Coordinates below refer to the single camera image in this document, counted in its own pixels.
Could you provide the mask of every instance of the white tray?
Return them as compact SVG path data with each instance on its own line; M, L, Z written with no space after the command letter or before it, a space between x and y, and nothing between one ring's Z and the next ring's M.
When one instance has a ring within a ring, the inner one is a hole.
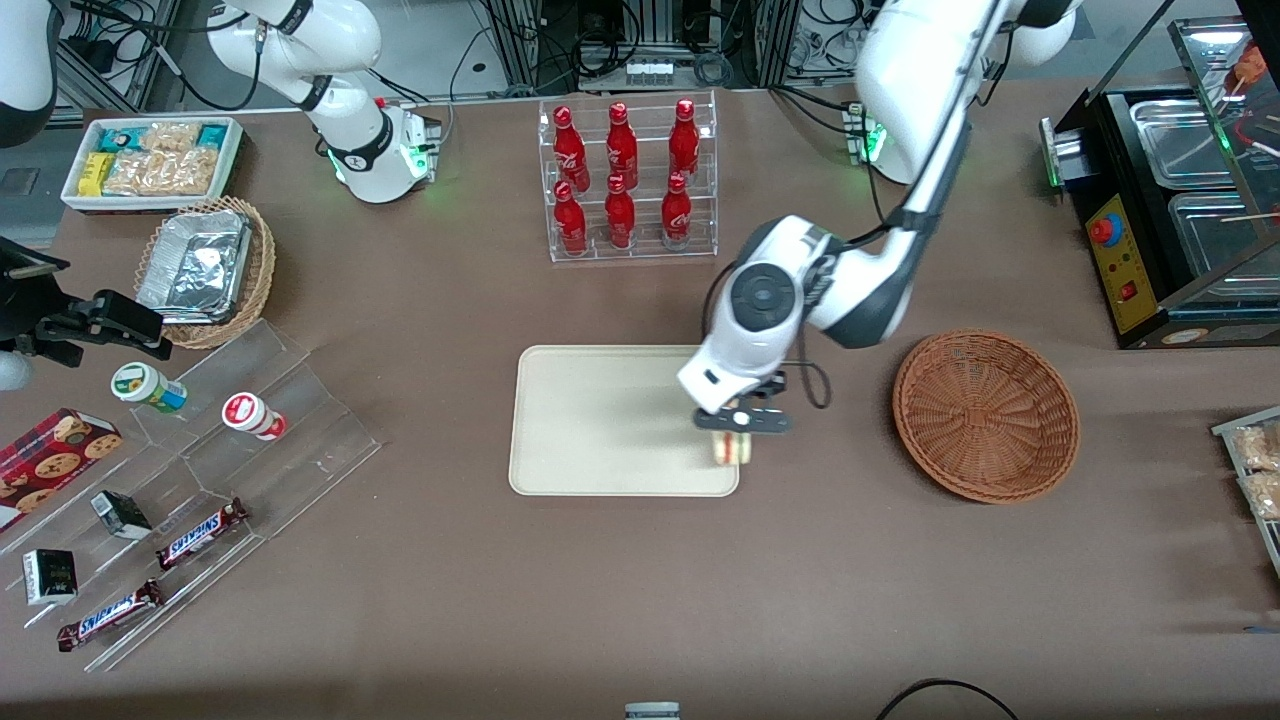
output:
M676 370L694 346L536 345L520 356L511 487L520 495L724 497L736 465L717 465L712 434Z
M97 149L102 133L110 129L136 128L150 126L154 122L172 123L200 123L206 126L227 126L227 136L223 146L218 151L218 165L214 167L214 178L209 182L209 192L205 195L164 195L156 197L118 197L118 196L90 196L76 192L81 173L84 172L84 159ZM232 118L220 115L165 115L157 118L110 118L93 120L84 128L84 137L81 138L79 150L76 151L76 161L63 183L63 202L73 210L81 213L160 213L177 210L195 205L205 200L216 200L223 196L227 182L230 179L232 168L236 164L236 154L239 150L243 129Z

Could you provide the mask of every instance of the food item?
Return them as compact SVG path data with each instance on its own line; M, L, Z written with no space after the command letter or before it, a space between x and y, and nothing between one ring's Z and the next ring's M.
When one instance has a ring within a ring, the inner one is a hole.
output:
M106 628L119 626L125 620L137 616L148 607L164 605L164 594L155 578L142 583L142 587L120 600L108 605L79 623L72 623L58 630L58 651L70 652L88 642L93 635Z
M1267 429L1257 425L1236 428L1231 433L1231 443L1240 462L1249 470L1280 470L1280 461L1271 455L1274 443L1267 438Z
M252 392L237 392L223 405L223 423L257 439L278 439L289 427L284 415L271 410Z
M140 143L147 150L178 150L186 152L196 146L198 123L151 123L142 133Z
M27 605L67 605L76 600L76 559L68 550L32 550L22 556Z
M147 128L115 128L102 133L97 143L99 152L119 152L122 150L142 150L142 136Z
M125 402L143 402L160 413L177 413L187 402L187 388L146 363L127 363L111 375L111 392Z
M63 407L0 450L0 532L123 443L106 420Z
M81 179L76 183L76 193L86 197L102 195L102 183L111 173L115 155L110 152L90 152L84 158L84 169L81 170Z
M609 136L604 145L609 151L609 173L621 174L626 190L635 190L640 184L640 149L623 102L609 105Z
M559 234L561 247L570 256L579 256L586 252L586 214L582 206L573 199L573 190L568 181L556 181L556 208L552 209L556 218L556 232Z
M205 126L200 128L200 140L196 141L196 145L218 150L223 146L223 140L225 138L227 126Z
M200 146L191 150L123 150L102 182L102 195L165 196L204 195L218 168L218 151Z
M156 559L160 560L160 569L169 570L183 560L196 555L214 542L218 536L232 529L246 518L248 518L248 511L241 505L238 497L233 497L230 502L219 507L218 512L210 515L207 520L169 543L169 547L157 550Z
M1240 479L1253 514L1263 520L1280 520L1280 473L1253 473Z
M556 164L559 165L561 179L572 183L577 192L591 187L591 173L586 169L586 145L573 127L573 113L561 105L552 111L556 123Z
M99 520L106 525L106 532L118 538L142 539L151 534L151 523L142 509L127 495L105 489L90 501Z
M609 196L604 199L604 214L609 218L609 243L627 250L635 238L636 204L627 195L626 179L621 173L609 176Z
M662 243L667 250L680 251L689 246L689 215L692 204L685 192L684 173L671 173L667 195L662 199Z
M694 101L682 97L676 102L676 124L667 142L671 151L671 172L685 178L698 174L698 126L694 124Z
M1231 72L1228 74L1224 85L1230 95L1239 95L1253 87L1265 74L1267 74L1267 61L1262 58L1262 50L1258 50L1258 44L1249 40L1244 45L1244 53L1240 54L1240 59L1231 67Z

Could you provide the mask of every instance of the red bottle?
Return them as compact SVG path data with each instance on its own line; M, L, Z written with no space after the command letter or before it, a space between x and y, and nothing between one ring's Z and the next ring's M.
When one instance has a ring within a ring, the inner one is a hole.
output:
M573 190L586 192L591 187L591 173L586 169L586 146L573 127L573 113L561 105L552 113L556 122L556 163L561 178L573 183Z
M631 247L636 229L636 204L627 195L622 173L609 176L609 196L604 199L604 214L609 217L609 242L618 250Z
M604 145L609 150L609 173L622 173L626 188L635 190L640 184L640 151L622 102L609 105L609 138Z
M694 101L681 97L676 102L676 127L671 128L671 172L686 178L698 174L698 126L694 124Z
M671 173L667 196L662 199L662 243L667 250L684 250L689 245L689 214L692 204L685 192L685 176Z
M556 229L559 232L561 246L568 255L586 252L586 214L573 200L573 188L566 181L556 182Z

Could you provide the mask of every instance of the small black box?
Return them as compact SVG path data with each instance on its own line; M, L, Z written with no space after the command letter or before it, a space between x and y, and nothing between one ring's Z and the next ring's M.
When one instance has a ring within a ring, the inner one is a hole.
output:
M65 605L76 600L76 559L68 550L32 550L22 556L27 605Z
M127 495L105 489L95 495L90 503L106 525L106 532L118 538L142 539L151 533L151 523Z

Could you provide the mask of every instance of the red cookie box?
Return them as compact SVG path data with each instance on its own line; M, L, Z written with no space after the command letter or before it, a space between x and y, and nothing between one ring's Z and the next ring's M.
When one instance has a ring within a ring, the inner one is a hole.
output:
M0 450L0 533L123 442L111 423L63 407Z

